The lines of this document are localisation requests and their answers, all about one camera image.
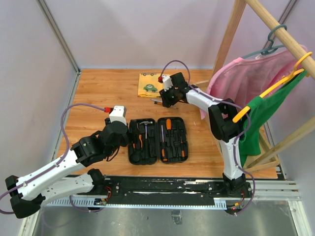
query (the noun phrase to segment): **yellow cloth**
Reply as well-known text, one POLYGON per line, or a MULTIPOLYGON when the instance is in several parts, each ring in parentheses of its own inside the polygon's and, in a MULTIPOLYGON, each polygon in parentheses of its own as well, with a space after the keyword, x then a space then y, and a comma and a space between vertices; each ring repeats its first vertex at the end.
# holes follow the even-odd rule
POLYGON ((163 84, 158 82, 159 74, 139 74, 139 97, 160 97, 163 84))

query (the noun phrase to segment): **yellow hanger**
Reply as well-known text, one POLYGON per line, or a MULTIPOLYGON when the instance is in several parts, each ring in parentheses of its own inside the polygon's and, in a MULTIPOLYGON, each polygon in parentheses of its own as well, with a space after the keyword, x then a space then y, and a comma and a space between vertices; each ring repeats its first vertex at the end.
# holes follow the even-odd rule
MULTIPOLYGON (((293 67, 293 71, 288 75, 288 76, 283 76, 282 79, 278 82, 276 82, 274 85, 270 86, 266 91, 264 91, 261 95, 259 95, 259 97, 263 98, 265 97, 268 93, 270 93, 271 91, 273 91, 275 88, 277 88, 278 86, 285 84, 287 82, 289 82, 291 79, 294 78, 294 76, 302 73, 304 71, 304 69, 299 69, 297 70, 297 67, 299 66, 299 64, 308 56, 310 56, 312 54, 312 52, 308 52, 306 53, 304 56, 301 57, 301 59, 298 60, 298 62, 294 65, 293 67)), ((249 106, 244 107, 234 118, 233 118, 233 122, 237 123, 251 108, 249 106)))

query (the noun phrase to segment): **hammer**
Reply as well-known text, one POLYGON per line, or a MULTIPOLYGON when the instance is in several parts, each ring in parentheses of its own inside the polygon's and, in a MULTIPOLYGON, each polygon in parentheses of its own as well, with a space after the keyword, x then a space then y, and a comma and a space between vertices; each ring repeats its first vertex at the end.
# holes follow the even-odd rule
POLYGON ((146 127, 146 140, 144 142, 144 156, 146 159, 149 159, 150 154, 149 154, 149 144, 148 144, 148 124, 153 124, 153 121, 143 121, 139 124, 144 124, 146 127))

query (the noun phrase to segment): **wire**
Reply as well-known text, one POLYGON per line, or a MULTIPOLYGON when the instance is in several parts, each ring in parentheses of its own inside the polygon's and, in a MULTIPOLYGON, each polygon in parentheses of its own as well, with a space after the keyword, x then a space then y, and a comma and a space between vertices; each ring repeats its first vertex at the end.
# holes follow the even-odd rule
POLYGON ((120 146, 118 146, 115 155, 114 155, 112 158, 110 158, 110 160, 108 160, 108 158, 109 158, 109 156, 108 156, 107 159, 106 159, 106 161, 112 161, 112 160, 115 158, 115 156, 117 156, 117 154, 118 154, 118 152, 119 152, 119 148, 120 148, 120 146))
MULTIPOLYGON (((60 125, 61 125, 61 131, 64 135, 64 139, 65 139, 65 142, 66 142, 66 148, 65 148, 65 151, 63 153, 63 155, 60 157, 59 161, 56 162, 56 165, 53 165, 51 167, 49 167, 48 169, 44 170, 43 172, 35 175, 34 177, 30 178, 29 180, 26 180, 25 182, 15 186, 14 188, 11 188, 10 190, 6 191, 5 193, 3 193, 1 196, 0 196, 0 201, 2 200, 2 198, 4 198, 6 195, 8 195, 9 193, 19 189, 20 187, 22 187, 24 184, 29 184, 30 182, 32 182, 33 180, 41 177, 42 175, 50 172, 52 169, 54 169, 55 167, 59 166, 59 164, 65 159, 65 157, 67 156, 68 154, 68 151, 69 151, 69 139, 68 139, 68 136, 67 134, 65 133, 65 130, 64 130, 64 126, 63 126, 63 123, 64 123, 64 118, 65 118, 65 115, 67 113, 67 111, 72 108, 72 107, 75 107, 75 106, 88 106, 88 107, 92 107, 92 108, 95 108, 95 109, 98 109, 98 110, 101 110, 101 111, 105 111, 104 108, 101 108, 101 107, 98 107, 98 106, 94 106, 94 105, 91 105, 91 104, 88 104, 88 103, 75 103, 75 104, 72 104, 70 106, 68 106, 63 114, 61 115, 61 119, 60 119, 60 125)), ((13 211, 4 211, 4 210, 1 210, 0 209, 0 213, 1 214, 5 214, 5 215, 12 215, 14 214, 13 211)))
POLYGON ((112 196, 112 189, 108 186, 105 187, 107 189, 107 201, 110 199, 112 196))
POLYGON ((70 204, 76 208, 77 210, 81 211, 81 212, 99 212, 101 210, 103 210, 103 207, 100 208, 100 209, 97 209, 97 210, 84 210, 84 209, 81 209, 79 207, 77 207, 74 203, 73 203, 73 200, 72 200, 72 195, 69 196, 69 200, 70 200, 70 204))
POLYGON ((237 204, 241 204, 242 202, 244 202, 244 199, 245 199, 245 193, 243 190, 241 190, 241 193, 243 195, 243 199, 241 201, 239 201, 237 204))
MULTIPOLYGON (((163 70, 161 71, 160 77, 163 75, 163 73, 164 73, 165 69, 167 68, 167 66, 168 66, 170 63, 173 63, 173 62, 179 62, 179 63, 181 63, 181 64, 186 68, 187 73, 188 73, 188 81, 187 81, 187 84, 188 84, 188 86, 189 86, 192 90, 194 90, 195 92, 201 94, 202 96, 204 96, 204 97, 206 97, 206 98, 208 98, 208 99, 210 99, 210 100, 212 100, 212 101, 214 101, 214 102, 218 102, 218 103, 223 103, 223 104, 226 104, 226 105, 230 105, 230 106, 236 107, 237 109, 240 109, 240 110, 242 109, 242 107, 240 107, 240 106, 238 106, 238 105, 236 105, 236 104, 234 104, 234 103, 215 99, 215 98, 209 96, 208 94, 206 94, 205 92, 199 91, 199 90, 197 90, 196 88, 194 88, 192 85, 190 85, 190 71, 189 71, 188 67, 186 66, 186 64, 183 63, 183 62, 180 61, 180 60, 171 60, 169 63, 167 63, 167 64, 165 65, 165 67, 163 68, 163 70)), ((255 178, 254 178, 254 176, 253 176, 251 173, 249 173, 248 171, 245 171, 245 170, 238 164, 238 162, 237 162, 237 160, 236 160, 236 146, 237 146, 237 141, 239 140, 239 138, 240 138, 243 134, 245 134, 245 133, 248 131, 248 129, 249 129, 250 126, 251 126, 251 118, 250 118, 250 116, 248 115, 248 113, 246 113, 245 115, 246 115, 246 117, 247 117, 247 119, 248 119, 248 124, 247 124, 246 128, 245 128, 238 136, 236 136, 236 138, 234 139, 234 142, 233 142, 233 158, 234 158, 235 166, 236 166, 240 171, 242 171, 243 173, 249 175, 249 176, 252 178, 252 196, 251 196, 250 200, 248 201, 248 203, 246 204, 246 206, 245 206, 242 210, 240 210, 236 215, 239 215, 240 213, 244 212, 244 210, 252 203, 252 200, 253 200, 254 195, 255 195, 255 190, 256 190, 256 183, 255 183, 255 178)))

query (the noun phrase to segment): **gray wall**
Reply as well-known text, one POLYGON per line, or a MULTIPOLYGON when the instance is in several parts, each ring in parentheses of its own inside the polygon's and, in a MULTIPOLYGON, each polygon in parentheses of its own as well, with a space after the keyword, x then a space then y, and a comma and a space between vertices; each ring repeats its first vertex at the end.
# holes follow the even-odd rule
MULTIPOLYGON (((82 68, 212 68, 234 0, 47 0, 82 68)), ((288 0, 261 0, 279 18, 288 0)), ((262 48, 269 29, 247 6, 227 62, 262 48)))
MULTIPOLYGON (((309 51, 315 53, 315 2, 301 0, 287 21, 288 32, 309 51)), ((315 81, 306 77, 289 95, 270 120, 275 143, 315 116, 315 81)), ((290 180, 295 180, 301 193, 308 220, 315 234, 315 132, 303 138, 279 157, 290 180)))
MULTIPOLYGON (((0 0, 0 192, 51 160, 75 73, 34 0, 0 0)), ((11 210, 9 198, 0 208, 11 210)), ((22 220, 0 214, 1 235, 22 220)))

